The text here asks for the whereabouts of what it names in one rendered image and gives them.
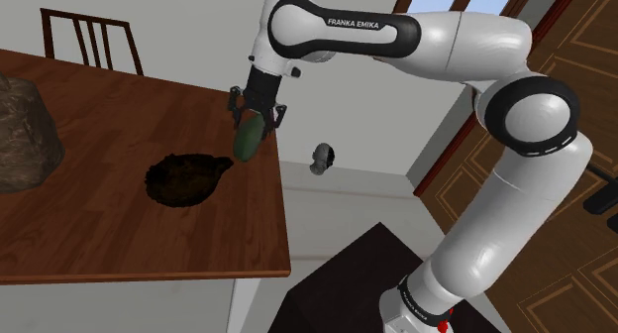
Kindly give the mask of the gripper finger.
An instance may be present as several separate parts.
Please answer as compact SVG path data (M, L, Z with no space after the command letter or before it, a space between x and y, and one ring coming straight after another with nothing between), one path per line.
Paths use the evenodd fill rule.
M233 86L230 88L229 92L229 100L227 108L232 112L232 117L234 120L234 128L237 129L241 123L242 115L245 110L243 106L239 107L237 105L237 99L243 94L243 89L239 86Z
M280 126L286 110L286 105L275 103L273 107L266 109L261 113L264 122L261 136L263 140L265 140L274 129L277 129Z

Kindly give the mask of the green avocado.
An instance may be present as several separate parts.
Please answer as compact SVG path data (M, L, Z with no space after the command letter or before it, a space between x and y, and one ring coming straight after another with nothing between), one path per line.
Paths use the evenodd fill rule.
M241 121L233 144L233 153L238 161L247 162L257 153L264 126L262 115L255 112Z

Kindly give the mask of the small grey figure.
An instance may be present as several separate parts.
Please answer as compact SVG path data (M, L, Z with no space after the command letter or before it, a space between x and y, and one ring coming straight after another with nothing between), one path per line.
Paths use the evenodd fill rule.
M334 163L335 152L327 143L319 144L312 154L313 163L310 170L315 175L322 175Z

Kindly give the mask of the dark brown woven bowl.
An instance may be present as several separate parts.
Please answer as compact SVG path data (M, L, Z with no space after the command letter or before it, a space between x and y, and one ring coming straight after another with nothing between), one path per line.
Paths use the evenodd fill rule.
M233 165L229 157L170 154L149 167L146 194L167 207L198 205L215 191L222 175Z

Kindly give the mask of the dark wooden chair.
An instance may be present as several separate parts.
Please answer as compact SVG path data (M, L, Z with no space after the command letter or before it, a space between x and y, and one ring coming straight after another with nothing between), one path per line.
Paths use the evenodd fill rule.
M101 18L84 14L77 14L71 12L58 11L53 9L41 8L41 23L42 23L42 31L43 31L43 42L44 42L44 52L46 58L55 59L55 50L53 44L53 35L52 35L52 18L60 18L69 20L72 23L74 33L76 36L76 40L79 46L80 55L82 58L82 62L84 65L90 65L89 54L86 48L85 35L82 31L81 24L84 23L86 26L86 32L88 34L88 42L90 43L90 48L92 51L92 55L94 57L94 66L98 68L102 68L102 58L99 52L99 45L96 39L95 33L95 25L98 25L100 28L100 34L102 39L102 47L103 47L103 56L105 58L106 67L110 70L114 69L111 47L109 41L109 27L121 28L124 31L129 51L131 54L131 58L135 67L135 71L137 75L143 76L144 70L141 63L141 59L139 56L139 52L137 49L137 45L135 42L135 38L131 29L131 25L129 22L114 20L109 18Z

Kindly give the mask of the brown wooden table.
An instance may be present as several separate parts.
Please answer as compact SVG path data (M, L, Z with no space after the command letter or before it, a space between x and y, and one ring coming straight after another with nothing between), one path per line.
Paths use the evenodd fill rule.
M0 196L0 297L220 285L228 325L210 332L241 333L260 281L290 273L276 139L203 203L169 208L147 196L146 172L168 154L231 154L225 92L5 50L0 71L36 84L65 148L43 185Z

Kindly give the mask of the dark robot stand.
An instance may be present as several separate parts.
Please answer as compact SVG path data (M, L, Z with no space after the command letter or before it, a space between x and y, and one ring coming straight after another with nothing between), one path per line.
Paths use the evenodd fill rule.
M500 333L466 301L444 289L431 270L381 223L290 289L267 333L384 333L380 297L405 312L406 284L425 310L450 316L444 333ZM431 327L428 333L442 333Z

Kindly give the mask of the brown crumpled bag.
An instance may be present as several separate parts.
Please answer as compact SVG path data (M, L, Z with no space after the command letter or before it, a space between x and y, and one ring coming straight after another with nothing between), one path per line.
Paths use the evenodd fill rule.
M0 72L0 194L40 186L65 154L37 86Z

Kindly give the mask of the black furniture piece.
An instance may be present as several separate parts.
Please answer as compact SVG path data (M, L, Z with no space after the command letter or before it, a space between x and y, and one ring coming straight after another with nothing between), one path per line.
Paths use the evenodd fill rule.
M592 164L588 164L586 169L603 179L606 184L583 201L583 208L590 214L602 215L618 204L618 176L613 177Z

